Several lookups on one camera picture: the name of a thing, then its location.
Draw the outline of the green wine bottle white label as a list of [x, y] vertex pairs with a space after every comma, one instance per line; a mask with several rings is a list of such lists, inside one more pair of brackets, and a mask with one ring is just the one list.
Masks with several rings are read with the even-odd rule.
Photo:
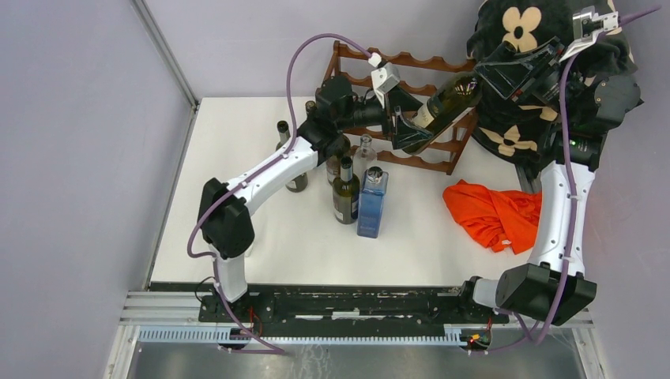
[[418, 155], [443, 132], [467, 115], [479, 102], [482, 85], [474, 71], [454, 74], [410, 119], [428, 137], [402, 149]]

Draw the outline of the blue square bottle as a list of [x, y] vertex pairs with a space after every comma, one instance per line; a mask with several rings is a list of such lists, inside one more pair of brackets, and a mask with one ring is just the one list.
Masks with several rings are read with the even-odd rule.
[[358, 236], [378, 237], [387, 185], [388, 173], [381, 167], [373, 166], [366, 169], [359, 195]]

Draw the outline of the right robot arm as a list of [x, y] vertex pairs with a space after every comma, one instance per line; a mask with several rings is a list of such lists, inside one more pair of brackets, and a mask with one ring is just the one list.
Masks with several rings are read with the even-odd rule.
[[536, 241], [526, 263], [498, 279], [474, 276], [463, 283], [456, 310], [476, 322], [488, 309], [518, 313], [560, 326], [596, 297], [585, 278], [582, 235], [586, 202], [608, 131], [642, 102], [631, 75], [585, 85], [570, 69], [577, 52], [557, 38], [520, 53], [503, 42], [475, 66], [502, 99], [535, 97], [557, 109], [561, 126], [548, 137], [548, 164], [540, 172], [542, 203]]

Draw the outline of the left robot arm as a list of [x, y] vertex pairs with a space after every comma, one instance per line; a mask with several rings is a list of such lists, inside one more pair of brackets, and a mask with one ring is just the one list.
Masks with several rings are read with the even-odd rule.
[[306, 120], [289, 127], [289, 138], [270, 157], [227, 182], [211, 178], [203, 187], [195, 229], [209, 245], [214, 283], [221, 295], [218, 311], [228, 321], [240, 321], [248, 311], [244, 254], [255, 238], [251, 217], [293, 178], [322, 165], [343, 146], [351, 129], [381, 126], [395, 147], [425, 141], [405, 115], [422, 103], [399, 84], [380, 94], [358, 96], [345, 76], [326, 79], [316, 89]]

